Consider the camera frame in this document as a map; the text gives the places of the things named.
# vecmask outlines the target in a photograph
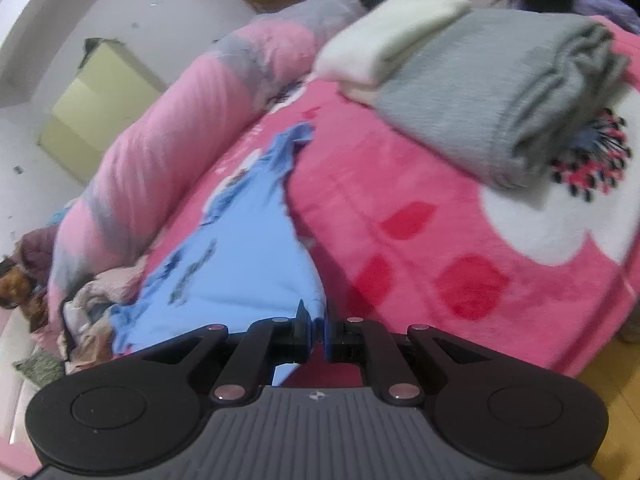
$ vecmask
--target white folded cloth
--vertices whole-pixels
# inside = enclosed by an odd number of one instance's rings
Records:
[[[387,0],[334,36],[318,54],[314,72],[327,81],[377,87],[470,9],[467,0]]]

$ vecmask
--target folded gray clothing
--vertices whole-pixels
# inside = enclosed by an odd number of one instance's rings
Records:
[[[592,120],[628,63],[600,23],[477,9],[422,47],[373,106],[485,183],[528,186]]]

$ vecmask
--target pink blanket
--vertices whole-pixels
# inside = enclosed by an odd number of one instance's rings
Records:
[[[627,120],[637,151],[640,38],[606,24],[615,49],[632,60],[630,85],[610,106]],[[148,270],[194,230],[223,179],[277,132],[311,121],[314,141],[290,179],[289,208],[343,315],[379,319],[397,332],[431,324],[567,374],[577,374],[625,320],[640,290],[637,161],[617,189],[598,191],[592,203],[551,180],[499,194],[348,102],[335,84],[313,81],[290,101],[200,179]],[[325,372],[302,367],[291,381],[306,374],[315,384],[335,382]]]
[[[132,266],[179,201],[329,38],[364,13],[358,0],[307,0],[254,22],[199,57],[108,149],[66,215],[49,280],[48,333],[87,274]]]

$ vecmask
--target pink and gray rolled blanket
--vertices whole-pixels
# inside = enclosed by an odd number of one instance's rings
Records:
[[[132,266],[244,127],[311,70],[329,38],[364,12],[358,0],[307,0],[259,16],[194,61],[118,137],[60,225],[49,280],[49,334],[59,332],[60,303],[74,284],[88,274]]]
[[[572,14],[476,9],[373,100],[379,115],[494,187],[530,186],[608,99],[628,59]]]

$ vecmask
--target silver rivet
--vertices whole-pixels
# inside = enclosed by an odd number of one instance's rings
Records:
[[[420,388],[415,384],[400,383],[389,388],[389,395],[398,400],[415,399],[420,395]]]
[[[240,384],[223,384],[213,394],[220,400],[238,400],[244,395],[244,388]]]

